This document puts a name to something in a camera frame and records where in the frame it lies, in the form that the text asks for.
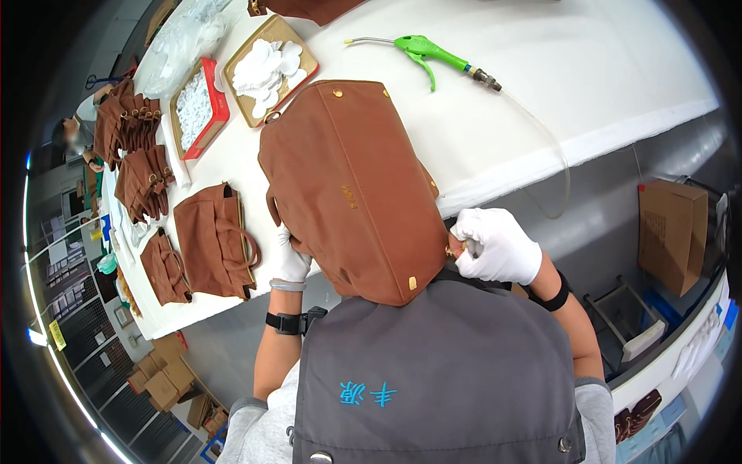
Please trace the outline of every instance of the brown handbag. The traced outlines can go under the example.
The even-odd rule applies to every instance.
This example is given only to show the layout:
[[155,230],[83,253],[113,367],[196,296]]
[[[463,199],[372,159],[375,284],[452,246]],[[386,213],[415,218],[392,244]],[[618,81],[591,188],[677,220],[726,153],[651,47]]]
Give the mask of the brown handbag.
[[335,291],[403,306],[443,268],[447,233],[388,95],[380,82],[308,85],[268,115],[257,158],[273,221]]
[[239,194],[207,187],[173,208],[185,274],[194,292],[250,299],[260,247],[245,231]]
[[320,26],[331,22],[364,0],[248,0],[250,16],[267,14],[266,7],[281,16],[311,19]]
[[183,258],[173,250],[164,229],[157,228],[140,258],[160,306],[191,302],[191,288],[183,275]]
[[160,101],[134,94],[128,77],[121,81],[97,110],[93,149],[113,171],[121,165],[118,150],[133,152],[155,147],[160,125]]
[[616,444],[618,445],[628,438],[628,430],[631,426],[631,412],[628,409],[619,412],[613,418],[613,423],[616,429]]
[[173,181],[175,177],[165,161],[164,146],[139,149],[124,157],[114,196],[126,207],[132,223],[146,222],[144,214],[158,220],[160,215],[168,214],[165,188]]
[[631,410],[631,424],[628,428],[628,436],[636,435],[638,431],[647,425],[652,414],[657,410],[662,402],[662,396],[657,390],[652,390],[647,396],[642,398],[634,409]]

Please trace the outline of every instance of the embossed logo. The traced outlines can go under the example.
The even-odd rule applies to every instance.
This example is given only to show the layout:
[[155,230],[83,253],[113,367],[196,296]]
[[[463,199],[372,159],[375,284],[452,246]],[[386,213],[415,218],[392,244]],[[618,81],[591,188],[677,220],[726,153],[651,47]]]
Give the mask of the embossed logo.
[[358,208],[358,204],[356,204],[353,192],[350,191],[350,186],[348,184],[343,184],[343,196],[348,200],[351,209]]

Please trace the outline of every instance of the green air blow gun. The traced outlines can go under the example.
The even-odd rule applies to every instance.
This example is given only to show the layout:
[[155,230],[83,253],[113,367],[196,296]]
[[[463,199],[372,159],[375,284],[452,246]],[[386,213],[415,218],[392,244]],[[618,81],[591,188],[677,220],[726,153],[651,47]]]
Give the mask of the green air blow gun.
[[357,39],[346,40],[345,43],[351,44],[353,42],[359,42],[364,40],[372,40],[376,42],[390,42],[396,47],[401,48],[412,60],[422,66],[430,76],[430,90],[436,89],[436,77],[433,75],[433,71],[430,66],[423,60],[424,56],[431,56],[433,58],[440,59],[466,73],[469,77],[477,82],[482,83],[485,87],[492,88],[496,91],[500,91],[502,86],[489,74],[485,73],[479,68],[475,68],[469,64],[468,61],[448,53],[446,50],[440,48],[438,45],[432,43],[426,36],[403,36],[396,40],[390,39],[379,39],[376,37],[359,37]]

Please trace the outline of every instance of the white glove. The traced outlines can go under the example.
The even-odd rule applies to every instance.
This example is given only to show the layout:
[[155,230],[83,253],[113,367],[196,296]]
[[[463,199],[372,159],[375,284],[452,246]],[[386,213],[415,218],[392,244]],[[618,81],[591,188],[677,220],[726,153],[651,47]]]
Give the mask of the white glove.
[[463,277],[529,285],[539,272],[541,247],[506,209],[464,209],[450,232],[467,242],[456,259]]
[[291,232],[281,223],[273,244],[271,252],[271,267],[273,278],[287,282],[301,282],[306,280],[309,267],[312,265],[312,257],[299,253],[291,246],[289,239]]

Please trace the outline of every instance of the yellow sign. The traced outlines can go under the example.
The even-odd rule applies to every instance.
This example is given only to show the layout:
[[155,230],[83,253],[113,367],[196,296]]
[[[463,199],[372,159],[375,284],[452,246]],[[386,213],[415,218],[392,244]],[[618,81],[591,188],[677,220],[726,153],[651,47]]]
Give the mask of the yellow sign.
[[67,346],[67,342],[65,342],[65,337],[62,336],[62,330],[59,328],[59,322],[52,321],[51,324],[49,324],[49,331],[51,332],[52,338],[54,338],[54,342],[56,343],[56,349],[58,351],[62,351]]

